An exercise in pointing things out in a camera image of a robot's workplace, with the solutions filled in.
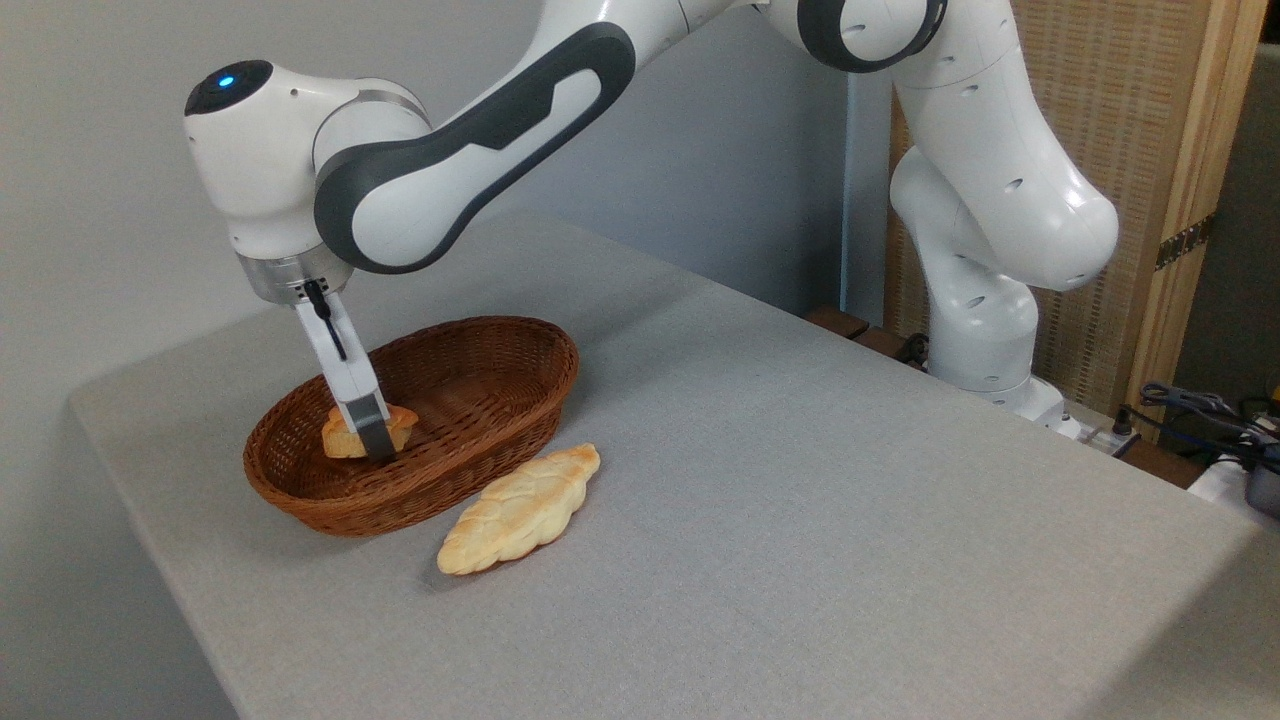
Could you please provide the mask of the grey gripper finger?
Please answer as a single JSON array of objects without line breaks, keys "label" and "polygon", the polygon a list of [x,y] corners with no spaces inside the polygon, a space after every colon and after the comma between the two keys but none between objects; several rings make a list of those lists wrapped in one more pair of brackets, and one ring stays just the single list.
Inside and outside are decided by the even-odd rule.
[{"label": "grey gripper finger", "polygon": [[342,404],[342,416],[348,429],[360,438],[372,461],[388,461],[397,455],[387,423],[390,413],[380,395],[365,395]]}]

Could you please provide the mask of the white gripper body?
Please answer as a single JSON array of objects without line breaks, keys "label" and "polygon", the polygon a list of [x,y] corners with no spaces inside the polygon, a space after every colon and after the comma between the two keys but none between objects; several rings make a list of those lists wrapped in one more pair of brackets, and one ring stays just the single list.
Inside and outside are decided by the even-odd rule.
[{"label": "white gripper body", "polygon": [[349,429],[372,423],[376,415],[381,421],[388,421],[390,411],[342,297],[329,293],[324,301],[330,310],[326,320],[319,316],[317,306],[311,302],[294,305],[294,313],[305,328],[340,415]]}]

